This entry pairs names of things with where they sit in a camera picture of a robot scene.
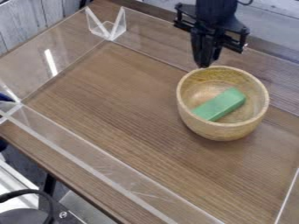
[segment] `wooden table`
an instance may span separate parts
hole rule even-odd
[[[96,15],[106,15],[114,21],[119,3],[124,4],[118,0],[95,1],[91,9]],[[62,25],[48,34],[70,35],[70,42],[63,44],[70,54],[59,63],[67,65],[71,56],[88,47],[88,44],[78,47],[88,34],[80,14]],[[72,37],[72,29],[80,28],[82,36]],[[32,40],[27,50],[44,39]],[[96,44],[99,40],[88,36],[88,41]],[[143,39],[143,43],[151,43],[151,40]],[[20,59],[24,55],[12,52],[0,60],[8,81],[12,79],[8,72],[15,74],[23,69],[31,71],[34,77],[44,70],[40,64],[35,64],[32,69]],[[27,97],[24,104],[221,221],[274,223],[299,166],[299,66],[254,50],[242,57],[226,51],[218,64],[250,71],[266,83],[271,94],[273,106],[266,120],[249,137],[235,142],[213,142],[197,136],[183,125],[177,110],[175,88],[186,72],[111,42],[99,44],[60,76]],[[19,95],[27,96],[26,88],[15,86],[14,89]],[[2,125],[0,135],[116,221],[163,223],[11,122]]]

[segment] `black cable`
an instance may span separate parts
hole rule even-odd
[[[243,3],[243,2],[241,2],[241,1],[238,1],[241,4],[243,4],[243,5],[251,5],[253,3],[254,3],[254,0],[249,0],[249,2],[247,3]]]
[[[50,212],[48,212],[48,217],[47,217],[43,224],[52,224],[52,216],[54,216],[52,197],[46,192],[39,191],[39,190],[32,190],[32,189],[26,189],[26,190],[10,192],[10,193],[6,193],[6,194],[0,195],[0,203],[4,203],[10,199],[16,198],[16,197],[19,197],[22,195],[26,195],[26,194],[30,194],[30,193],[40,194],[48,200],[48,202],[50,202]]]

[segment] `green sponge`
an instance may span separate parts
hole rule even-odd
[[[247,97],[245,94],[237,88],[231,87],[191,112],[205,120],[215,122],[237,110],[245,104],[246,100]]]

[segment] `bowl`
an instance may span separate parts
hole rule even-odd
[[[206,101],[229,88],[237,88],[247,97],[241,108],[217,122],[193,113]],[[189,128],[217,141],[231,141],[247,136],[261,124],[269,108],[269,92],[259,79],[230,66],[213,66],[186,74],[177,88],[178,108]]]

